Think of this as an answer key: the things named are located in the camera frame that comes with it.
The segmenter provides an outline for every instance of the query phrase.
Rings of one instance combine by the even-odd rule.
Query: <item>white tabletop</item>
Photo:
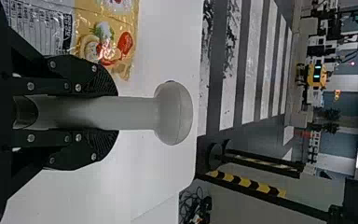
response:
[[[74,172],[41,172],[8,201],[3,223],[130,223],[190,184],[197,146],[202,2],[142,0],[131,80],[117,80],[119,94],[126,96],[152,97],[168,80],[183,84],[194,107],[189,137],[169,147],[151,131],[120,132],[103,161]]]

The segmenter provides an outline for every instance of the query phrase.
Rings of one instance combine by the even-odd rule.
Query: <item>snack package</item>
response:
[[[129,80],[138,0],[1,1],[11,28],[41,54],[74,54]]]

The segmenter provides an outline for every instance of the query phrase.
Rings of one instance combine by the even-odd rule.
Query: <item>white cylindrical object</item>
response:
[[[158,102],[154,98],[38,96],[32,99],[39,109],[39,117],[32,128],[154,130],[159,120]]]
[[[31,129],[154,130],[162,142],[176,145],[188,136],[193,122],[190,94],[176,82],[158,86],[155,98],[30,98],[39,110],[38,119]]]

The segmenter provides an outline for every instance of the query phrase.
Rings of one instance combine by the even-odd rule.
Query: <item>wire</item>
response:
[[[191,215],[199,212],[199,208],[194,213],[191,212],[191,209],[193,205],[201,203],[203,196],[201,187],[197,187],[195,193],[184,190],[179,194],[179,216],[181,217],[179,224],[186,224],[191,219]]]

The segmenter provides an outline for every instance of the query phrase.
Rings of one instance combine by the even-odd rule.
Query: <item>bolt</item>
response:
[[[27,83],[27,89],[28,89],[28,91],[33,91],[34,90],[34,83],[33,82],[28,82]]]
[[[80,85],[80,84],[76,84],[76,85],[75,85],[75,90],[76,90],[76,91],[81,91],[81,85]]]
[[[92,153],[92,155],[91,155],[91,160],[92,160],[92,161],[97,160],[97,154],[96,154],[96,153]]]
[[[75,140],[76,140],[77,142],[80,142],[80,141],[81,141],[81,134],[80,134],[80,133],[78,133],[78,134],[76,135]]]
[[[55,68],[57,64],[54,61],[50,61],[50,68]]]
[[[34,141],[34,135],[33,134],[29,134],[27,137],[27,141],[28,142],[33,142]]]

